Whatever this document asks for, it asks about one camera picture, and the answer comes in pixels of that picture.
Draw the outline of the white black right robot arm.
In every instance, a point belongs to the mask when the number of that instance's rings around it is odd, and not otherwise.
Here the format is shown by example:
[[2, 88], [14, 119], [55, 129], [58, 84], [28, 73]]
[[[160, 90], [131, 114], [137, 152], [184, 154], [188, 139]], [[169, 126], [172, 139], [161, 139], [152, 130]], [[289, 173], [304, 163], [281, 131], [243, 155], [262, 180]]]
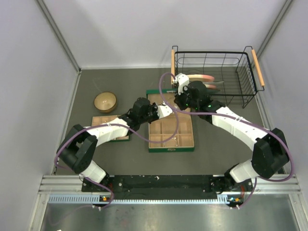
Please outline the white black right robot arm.
[[269, 179], [290, 161], [284, 133], [278, 128], [267, 130], [251, 126], [225, 104], [212, 100], [201, 81], [175, 80], [173, 85], [178, 89], [174, 102], [180, 110], [193, 109], [193, 114], [230, 133], [252, 150], [251, 159], [225, 172], [227, 187], [233, 188], [255, 177]]

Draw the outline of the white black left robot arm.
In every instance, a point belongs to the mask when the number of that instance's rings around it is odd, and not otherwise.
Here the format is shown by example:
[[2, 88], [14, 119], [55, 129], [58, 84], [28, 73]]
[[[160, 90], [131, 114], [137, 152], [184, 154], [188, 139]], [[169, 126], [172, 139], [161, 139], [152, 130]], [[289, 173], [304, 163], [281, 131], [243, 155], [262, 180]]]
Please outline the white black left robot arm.
[[150, 124], [171, 114], [165, 103], [157, 105], [138, 98], [128, 112], [110, 122], [93, 127], [73, 126], [58, 148], [57, 157], [76, 174], [103, 184], [109, 175], [93, 161], [96, 147], [138, 131], [143, 123]]

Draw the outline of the green jewelry box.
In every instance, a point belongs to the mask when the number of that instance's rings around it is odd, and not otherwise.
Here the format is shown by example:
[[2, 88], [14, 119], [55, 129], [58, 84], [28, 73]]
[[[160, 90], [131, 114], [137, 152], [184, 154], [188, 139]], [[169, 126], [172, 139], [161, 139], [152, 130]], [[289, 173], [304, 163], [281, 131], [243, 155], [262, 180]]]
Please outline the green jewelry box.
[[192, 152], [194, 151], [194, 137], [192, 117], [187, 114], [174, 113], [148, 125], [150, 153], [163, 152]]

